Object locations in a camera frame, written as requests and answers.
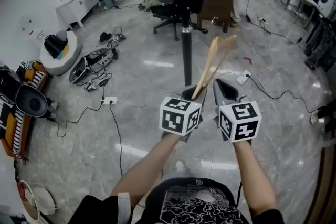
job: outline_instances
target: backpack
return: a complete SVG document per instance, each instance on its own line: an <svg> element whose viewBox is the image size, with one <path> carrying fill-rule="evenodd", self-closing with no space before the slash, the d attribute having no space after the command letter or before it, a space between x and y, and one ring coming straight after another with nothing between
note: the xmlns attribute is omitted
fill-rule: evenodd
<svg viewBox="0 0 336 224"><path fill-rule="evenodd" d="M62 41L55 35L46 37L44 46L49 54L55 59L65 48L67 41Z"/></svg>

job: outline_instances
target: black t-shirt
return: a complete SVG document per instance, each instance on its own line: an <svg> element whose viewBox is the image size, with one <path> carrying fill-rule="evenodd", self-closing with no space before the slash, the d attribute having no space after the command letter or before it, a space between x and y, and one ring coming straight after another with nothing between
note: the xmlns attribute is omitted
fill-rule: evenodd
<svg viewBox="0 0 336 224"><path fill-rule="evenodd" d="M86 196L69 224L117 223L118 198L104 201ZM131 223L132 216L122 223ZM137 224L224 224L248 221L235 207L230 190L221 183L205 178L173 178L160 183L146 199L146 207ZM255 219L253 224L283 224L278 210L269 210Z"/></svg>

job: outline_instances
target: white shoe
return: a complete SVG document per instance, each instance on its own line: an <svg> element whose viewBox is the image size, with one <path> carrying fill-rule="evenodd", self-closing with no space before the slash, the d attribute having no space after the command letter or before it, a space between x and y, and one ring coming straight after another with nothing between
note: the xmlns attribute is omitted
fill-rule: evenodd
<svg viewBox="0 0 336 224"><path fill-rule="evenodd" d="M54 110L56 110L58 108L58 102L57 101L53 101L50 105L50 107Z"/></svg>
<svg viewBox="0 0 336 224"><path fill-rule="evenodd" d="M313 111L310 115L310 124L316 123L317 120L318 120L317 111Z"/></svg>

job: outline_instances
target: power strip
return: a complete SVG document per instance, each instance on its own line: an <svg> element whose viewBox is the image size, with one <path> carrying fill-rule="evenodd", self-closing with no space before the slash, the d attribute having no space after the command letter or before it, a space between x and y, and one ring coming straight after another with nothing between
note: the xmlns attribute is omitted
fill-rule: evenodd
<svg viewBox="0 0 336 224"><path fill-rule="evenodd" d="M240 74L240 76L237 78L237 82L239 85L243 85L245 81L249 78L248 76L251 76L251 73L247 70L245 70L243 73Z"/></svg>
<svg viewBox="0 0 336 224"><path fill-rule="evenodd" d="M101 99L103 101L103 104L110 104L110 101L112 101L112 104L116 104L118 102L117 97L105 97L104 99Z"/></svg>

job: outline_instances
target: white cabinet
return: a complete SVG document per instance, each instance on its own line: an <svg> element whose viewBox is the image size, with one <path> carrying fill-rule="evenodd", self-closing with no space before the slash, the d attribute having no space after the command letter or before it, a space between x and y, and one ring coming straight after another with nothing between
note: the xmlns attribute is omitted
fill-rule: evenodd
<svg viewBox="0 0 336 224"><path fill-rule="evenodd" d="M83 27L81 20L97 4L100 4L99 0L62 0L56 10L62 20L72 29L70 24L74 22L78 22L80 27Z"/></svg>

